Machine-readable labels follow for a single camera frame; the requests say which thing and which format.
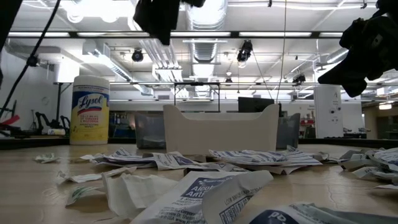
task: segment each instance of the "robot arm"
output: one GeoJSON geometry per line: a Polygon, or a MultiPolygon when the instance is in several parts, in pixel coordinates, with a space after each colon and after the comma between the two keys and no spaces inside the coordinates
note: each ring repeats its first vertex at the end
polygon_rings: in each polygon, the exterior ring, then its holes
{"type": "Polygon", "coordinates": [[[340,45],[349,50],[348,55],[319,83],[341,85],[355,97],[366,89],[365,78],[375,80],[388,70],[398,70],[398,1],[378,0],[376,7],[372,18],[359,18],[344,31],[340,45]]]}

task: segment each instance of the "desk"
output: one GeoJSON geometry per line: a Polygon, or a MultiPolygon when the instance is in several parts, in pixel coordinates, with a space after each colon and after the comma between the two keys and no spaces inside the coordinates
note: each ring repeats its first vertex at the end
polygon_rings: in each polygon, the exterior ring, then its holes
{"type": "MultiPolygon", "coordinates": [[[[2,223],[95,223],[96,220],[111,218],[106,196],[82,198],[71,207],[65,202],[72,188],[78,185],[100,186],[102,181],[82,184],[57,184],[58,171],[70,175],[92,174],[107,171],[90,163],[70,163],[86,154],[109,154],[123,146],[137,153],[135,145],[105,146],[54,146],[34,149],[0,151],[0,217],[2,223]],[[58,163],[39,164],[33,157],[54,153],[61,157],[58,163]]],[[[340,156],[353,147],[301,145],[305,152],[329,152],[340,156]]],[[[174,180],[183,177],[182,170],[158,171],[140,169],[134,174],[154,174],[174,180]]],[[[398,217],[398,192],[386,189],[372,189],[382,183],[359,180],[340,166],[324,165],[293,171],[290,175],[274,175],[274,180],[265,186],[245,210],[257,206],[273,208],[293,202],[314,202],[319,207],[350,212],[365,212],[398,217]]]]}

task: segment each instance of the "cable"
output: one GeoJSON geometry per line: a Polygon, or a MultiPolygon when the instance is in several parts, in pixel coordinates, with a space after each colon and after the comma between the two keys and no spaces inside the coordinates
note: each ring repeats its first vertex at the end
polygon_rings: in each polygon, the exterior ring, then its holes
{"type": "Polygon", "coordinates": [[[52,23],[52,21],[54,20],[54,17],[55,17],[55,15],[56,15],[57,11],[58,11],[58,8],[59,8],[59,6],[60,6],[60,3],[61,3],[61,0],[57,0],[57,3],[55,3],[54,10],[52,11],[52,14],[51,14],[51,16],[50,16],[50,19],[49,19],[49,21],[47,22],[47,25],[45,25],[45,27],[44,27],[44,30],[43,30],[42,35],[40,36],[39,40],[37,41],[36,46],[34,47],[32,53],[30,54],[30,57],[29,57],[29,58],[27,59],[27,61],[26,61],[25,67],[22,69],[21,74],[19,74],[17,80],[16,80],[15,83],[13,84],[13,86],[12,86],[12,88],[11,88],[11,91],[10,91],[10,93],[9,93],[8,96],[7,96],[7,100],[6,100],[6,102],[4,103],[3,107],[1,108],[1,111],[0,111],[0,118],[1,118],[2,114],[4,113],[4,110],[7,108],[8,103],[10,102],[11,97],[12,97],[12,95],[14,94],[15,89],[16,89],[17,86],[18,86],[18,83],[20,82],[20,80],[22,79],[22,77],[25,75],[26,70],[28,69],[28,67],[29,67],[29,66],[34,66],[34,65],[37,63],[37,57],[35,56],[35,55],[36,55],[36,52],[37,52],[37,49],[39,49],[40,44],[42,43],[45,34],[46,34],[47,31],[49,30],[49,28],[50,28],[50,26],[51,26],[51,23],[52,23]]]}
{"type": "Polygon", "coordinates": [[[269,94],[269,96],[270,96],[270,97],[271,97],[271,99],[272,99],[271,92],[270,92],[270,91],[269,91],[269,89],[268,89],[268,86],[267,86],[266,79],[265,79],[265,78],[264,78],[264,76],[262,75],[262,71],[261,71],[261,68],[260,68],[259,62],[257,61],[257,57],[256,57],[256,54],[254,53],[254,51],[253,51],[253,56],[254,56],[254,59],[256,60],[257,67],[259,68],[259,71],[260,71],[260,75],[261,75],[262,81],[264,81],[264,84],[266,84],[266,88],[267,88],[267,90],[268,90],[268,94],[269,94]]]}
{"type": "Polygon", "coordinates": [[[282,78],[284,76],[284,59],[285,59],[285,44],[286,44],[286,18],[287,18],[286,15],[287,15],[287,0],[285,0],[285,27],[284,27],[284,47],[282,50],[282,68],[280,68],[280,80],[279,80],[279,86],[278,86],[278,93],[276,94],[276,103],[278,103],[280,84],[282,83],[282,78]]]}

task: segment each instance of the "storage bin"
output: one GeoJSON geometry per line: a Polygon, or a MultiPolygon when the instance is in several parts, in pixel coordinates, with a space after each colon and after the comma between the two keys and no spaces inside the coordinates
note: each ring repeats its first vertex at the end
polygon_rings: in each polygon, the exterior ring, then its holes
{"type": "Polygon", "coordinates": [[[162,115],[136,114],[136,139],[139,149],[165,149],[165,129],[162,115]]]}
{"type": "Polygon", "coordinates": [[[167,152],[208,155],[217,151],[275,151],[278,105],[262,113],[181,113],[164,106],[167,152]]]}
{"type": "Polygon", "coordinates": [[[286,149],[287,146],[297,147],[299,144],[300,113],[287,118],[279,118],[276,148],[286,149]]]}

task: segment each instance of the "black cable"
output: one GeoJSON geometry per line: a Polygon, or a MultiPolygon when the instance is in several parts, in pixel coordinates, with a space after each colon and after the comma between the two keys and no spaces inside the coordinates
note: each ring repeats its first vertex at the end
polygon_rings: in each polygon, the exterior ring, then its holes
{"type": "Polygon", "coordinates": [[[45,34],[46,34],[47,31],[49,30],[49,28],[50,28],[50,26],[51,26],[51,23],[52,23],[52,21],[54,20],[55,14],[56,14],[57,11],[58,11],[58,8],[59,8],[59,6],[60,6],[60,3],[61,3],[61,0],[57,0],[57,3],[55,3],[54,10],[52,11],[52,14],[51,14],[51,16],[50,16],[50,19],[49,19],[49,21],[47,22],[47,25],[44,27],[44,30],[43,30],[42,35],[40,36],[39,40],[37,41],[36,46],[34,47],[32,53],[30,54],[30,57],[29,57],[29,58],[27,59],[27,61],[26,61],[25,67],[22,69],[21,74],[19,74],[17,80],[16,80],[15,83],[13,84],[13,86],[12,86],[12,88],[11,88],[11,91],[10,91],[10,93],[9,93],[8,96],[7,96],[7,100],[6,100],[6,102],[4,103],[3,107],[1,108],[1,111],[0,111],[0,118],[1,118],[2,114],[4,113],[4,110],[7,108],[8,103],[10,102],[11,97],[12,97],[12,95],[14,94],[15,89],[16,89],[17,86],[18,86],[18,83],[20,82],[20,80],[22,79],[22,77],[25,75],[25,72],[26,72],[26,70],[28,69],[28,67],[29,67],[29,66],[35,66],[35,65],[37,64],[38,61],[37,61],[37,57],[35,56],[36,53],[37,53],[37,49],[39,49],[40,44],[42,43],[45,34]]]}

